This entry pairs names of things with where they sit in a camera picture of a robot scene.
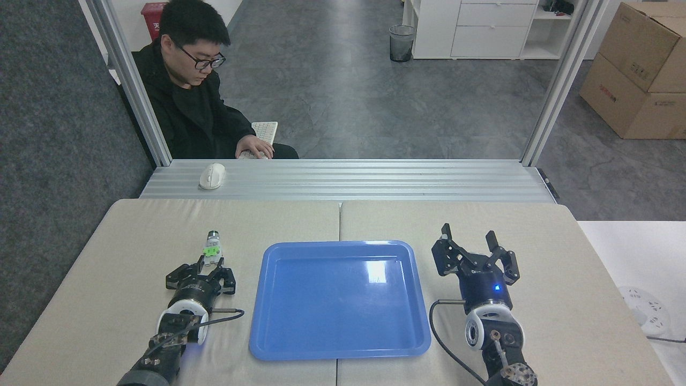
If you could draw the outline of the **person's right hand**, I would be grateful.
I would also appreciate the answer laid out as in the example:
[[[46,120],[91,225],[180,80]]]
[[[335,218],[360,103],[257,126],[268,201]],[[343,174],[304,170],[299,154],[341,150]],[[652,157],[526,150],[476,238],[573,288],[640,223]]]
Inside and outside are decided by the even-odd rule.
[[[242,139],[238,140],[235,151],[236,159],[240,158],[241,154],[245,151],[251,152],[257,159],[264,157],[273,159],[275,153],[272,144],[255,135],[245,135]]]

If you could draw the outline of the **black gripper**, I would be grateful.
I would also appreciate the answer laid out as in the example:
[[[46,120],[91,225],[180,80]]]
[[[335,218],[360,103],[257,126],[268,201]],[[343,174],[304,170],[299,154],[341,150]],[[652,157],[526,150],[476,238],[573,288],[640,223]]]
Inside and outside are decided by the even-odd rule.
[[[223,266],[223,257],[208,276],[201,276],[204,256],[193,264],[181,264],[165,276],[165,288],[176,290],[170,301],[171,312],[188,310],[211,312],[218,295],[235,295],[237,282],[230,267]]]
[[[499,245],[496,234],[490,230],[486,235],[490,256],[467,252],[457,245],[449,223],[444,223],[441,237],[431,248],[438,274],[460,276],[460,293],[465,300],[465,314],[482,305],[500,303],[513,308],[507,285],[521,277],[516,254]]]

